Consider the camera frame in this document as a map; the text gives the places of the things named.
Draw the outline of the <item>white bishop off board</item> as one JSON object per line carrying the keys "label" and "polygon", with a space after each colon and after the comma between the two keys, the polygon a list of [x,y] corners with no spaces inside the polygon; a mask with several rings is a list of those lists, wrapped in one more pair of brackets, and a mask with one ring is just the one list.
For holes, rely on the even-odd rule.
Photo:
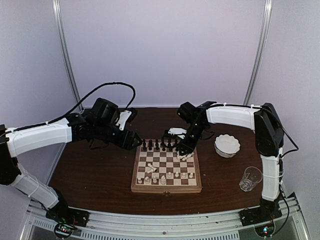
{"label": "white bishop off board", "polygon": [[148,163],[147,164],[147,167],[148,167],[148,170],[146,171],[148,174],[149,173],[155,173],[155,172],[157,172],[157,168],[156,167],[154,167],[151,163]]}

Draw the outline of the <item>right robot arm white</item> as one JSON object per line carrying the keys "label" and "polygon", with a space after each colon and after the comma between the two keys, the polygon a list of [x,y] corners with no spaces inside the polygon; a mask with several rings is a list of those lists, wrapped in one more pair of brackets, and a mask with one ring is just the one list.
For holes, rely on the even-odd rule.
{"label": "right robot arm white", "polygon": [[284,137],[288,135],[271,103],[263,105],[237,105],[207,101],[199,106],[183,103],[177,115],[189,124],[179,133],[180,155],[194,151],[202,133],[210,124],[226,124],[248,128],[255,134],[255,147],[262,160],[263,187],[260,206],[256,210],[259,220],[268,220],[275,212],[280,196],[283,173]]}

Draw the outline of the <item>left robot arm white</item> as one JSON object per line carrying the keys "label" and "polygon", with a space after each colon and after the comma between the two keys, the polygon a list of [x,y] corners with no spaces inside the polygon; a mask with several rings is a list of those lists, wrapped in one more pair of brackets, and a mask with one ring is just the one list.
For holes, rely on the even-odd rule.
{"label": "left robot arm white", "polygon": [[72,108],[53,120],[17,128],[0,126],[0,183],[12,186],[32,197],[52,211],[61,222],[72,218],[72,211],[62,194],[38,181],[18,162],[18,156],[36,149],[86,140],[113,144],[132,150],[142,144],[134,131],[126,129],[137,115],[129,105],[120,110],[118,105],[98,98],[94,105],[82,112]]}

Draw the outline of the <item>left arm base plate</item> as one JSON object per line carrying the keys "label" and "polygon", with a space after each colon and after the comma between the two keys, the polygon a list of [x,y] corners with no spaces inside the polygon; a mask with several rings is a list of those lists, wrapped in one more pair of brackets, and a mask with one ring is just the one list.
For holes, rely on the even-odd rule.
{"label": "left arm base plate", "polygon": [[72,227],[86,227],[90,216],[88,211],[70,208],[61,202],[45,211],[46,218]]}

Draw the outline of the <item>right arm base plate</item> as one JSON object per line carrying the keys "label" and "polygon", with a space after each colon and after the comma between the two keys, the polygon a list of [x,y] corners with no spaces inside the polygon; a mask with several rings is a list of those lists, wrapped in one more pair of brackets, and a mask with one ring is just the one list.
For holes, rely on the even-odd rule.
{"label": "right arm base plate", "polygon": [[282,216],[283,214],[280,210],[276,210],[274,213],[263,213],[261,207],[247,208],[239,212],[243,227],[268,222],[271,221],[272,218],[276,219]]}

